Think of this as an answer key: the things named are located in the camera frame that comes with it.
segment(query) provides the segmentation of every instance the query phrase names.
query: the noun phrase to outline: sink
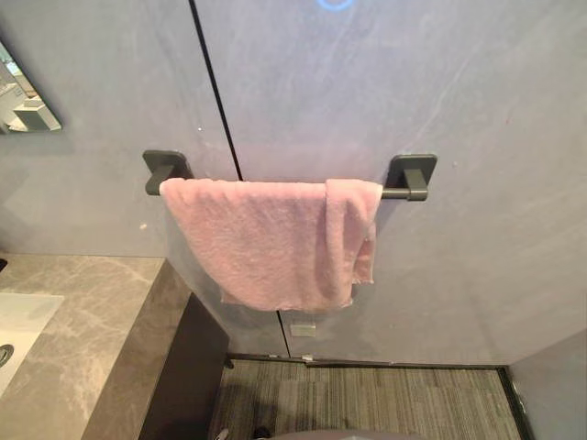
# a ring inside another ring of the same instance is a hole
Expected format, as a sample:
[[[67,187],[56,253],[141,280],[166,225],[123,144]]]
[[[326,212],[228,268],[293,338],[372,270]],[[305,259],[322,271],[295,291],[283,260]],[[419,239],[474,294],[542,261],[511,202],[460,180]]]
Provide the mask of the sink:
[[[57,295],[0,293],[0,397],[62,302]]]

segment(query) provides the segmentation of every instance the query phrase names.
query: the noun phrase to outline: towel bar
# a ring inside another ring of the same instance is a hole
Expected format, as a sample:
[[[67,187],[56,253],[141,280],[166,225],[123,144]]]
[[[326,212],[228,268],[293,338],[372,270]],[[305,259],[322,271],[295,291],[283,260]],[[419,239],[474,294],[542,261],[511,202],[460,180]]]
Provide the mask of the towel bar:
[[[172,177],[194,178],[185,156],[178,151],[148,149],[143,153],[143,159],[152,173],[145,185],[148,195],[160,195],[159,185]],[[428,197],[428,184],[436,164],[434,154],[395,156],[389,164],[382,199],[423,202]]]

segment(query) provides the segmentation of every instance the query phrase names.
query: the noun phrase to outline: striped carpet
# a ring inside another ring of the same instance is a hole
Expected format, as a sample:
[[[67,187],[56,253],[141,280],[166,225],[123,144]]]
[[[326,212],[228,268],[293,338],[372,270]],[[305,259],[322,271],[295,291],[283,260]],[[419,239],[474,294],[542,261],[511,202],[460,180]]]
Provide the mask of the striped carpet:
[[[229,440],[247,440],[260,425],[274,435],[365,429],[428,440],[520,438],[494,370],[234,363],[222,377],[210,439],[228,428]]]

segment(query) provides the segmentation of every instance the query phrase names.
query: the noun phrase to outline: electrical outlet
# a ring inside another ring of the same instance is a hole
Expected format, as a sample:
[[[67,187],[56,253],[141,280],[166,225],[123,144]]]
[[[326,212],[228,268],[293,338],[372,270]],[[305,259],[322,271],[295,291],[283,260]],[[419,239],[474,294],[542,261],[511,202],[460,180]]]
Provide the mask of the electrical outlet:
[[[290,324],[292,336],[316,337],[316,324]]]

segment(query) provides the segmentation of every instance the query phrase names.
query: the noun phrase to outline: towel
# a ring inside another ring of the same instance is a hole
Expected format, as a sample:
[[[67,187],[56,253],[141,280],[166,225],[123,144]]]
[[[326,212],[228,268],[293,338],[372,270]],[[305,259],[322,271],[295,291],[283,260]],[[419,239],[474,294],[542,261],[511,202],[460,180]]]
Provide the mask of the towel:
[[[373,282],[377,183],[169,179],[160,193],[225,303],[324,312]]]

